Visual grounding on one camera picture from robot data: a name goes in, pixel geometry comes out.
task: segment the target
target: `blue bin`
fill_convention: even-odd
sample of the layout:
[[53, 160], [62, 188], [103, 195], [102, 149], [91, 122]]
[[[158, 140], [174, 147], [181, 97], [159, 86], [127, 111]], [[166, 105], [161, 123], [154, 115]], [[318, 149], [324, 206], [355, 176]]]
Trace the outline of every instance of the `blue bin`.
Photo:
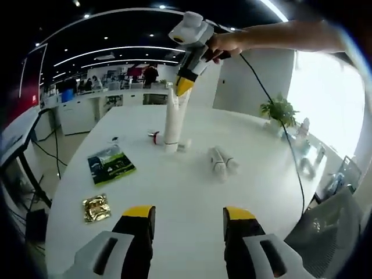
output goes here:
[[62, 103], [71, 101], [74, 98], [73, 89], [67, 89], [65, 92], [62, 92], [61, 101]]

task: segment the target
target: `green plant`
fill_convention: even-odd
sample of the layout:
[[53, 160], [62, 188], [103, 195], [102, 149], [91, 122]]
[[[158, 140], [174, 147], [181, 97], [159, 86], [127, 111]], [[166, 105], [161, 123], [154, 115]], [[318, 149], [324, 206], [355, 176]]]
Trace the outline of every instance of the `green plant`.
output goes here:
[[269, 119], [282, 121], [287, 127], [295, 126], [295, 114], [298, 111], [293, 109], [293, 106], [281, 94], [273, 99], [273, 102], [267, 101], [260, 105], [261, 115], [266, 115]]

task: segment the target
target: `human hand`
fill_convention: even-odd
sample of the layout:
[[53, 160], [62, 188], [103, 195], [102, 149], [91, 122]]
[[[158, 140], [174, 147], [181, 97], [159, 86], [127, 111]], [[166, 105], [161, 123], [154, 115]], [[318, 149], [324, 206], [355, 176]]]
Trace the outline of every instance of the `human hand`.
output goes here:
[[228, 51], [230, 55], [237, 55], [242, 52], [242, 37], [243, 32], [226, 33], [214, 35], [208, 42], [208, 47], [213, 51], [213, 61], [216, 64], [220, 63], [219, 56]]

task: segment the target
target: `window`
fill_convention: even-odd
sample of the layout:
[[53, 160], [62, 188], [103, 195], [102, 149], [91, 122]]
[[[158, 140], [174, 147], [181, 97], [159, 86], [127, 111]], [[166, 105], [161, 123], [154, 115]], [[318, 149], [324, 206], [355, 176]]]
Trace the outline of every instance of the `window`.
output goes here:
[[353, 156], [364, 116], [364, 84], [347, 63], [326, 54], [298, 52], [288, 101], [296, 120], [310, 119], [310, 133], [336, 150]]

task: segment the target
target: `potted plant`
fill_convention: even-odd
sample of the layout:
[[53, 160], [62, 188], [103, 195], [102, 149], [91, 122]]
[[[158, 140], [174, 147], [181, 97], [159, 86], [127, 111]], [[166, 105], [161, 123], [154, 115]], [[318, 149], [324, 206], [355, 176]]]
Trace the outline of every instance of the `potted plant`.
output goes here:
[[295, 114], [298, 111], [294, 110], [293, 106], [281, 94], [274, 98], [273, 102], [268, 100], [267, 103], [260, 105], [260, 112], [262, 116], [269, 117], [269, 126], [276, 133], [279, 133], [282, 127], [280, 121], [286, 127], [296, 126]]

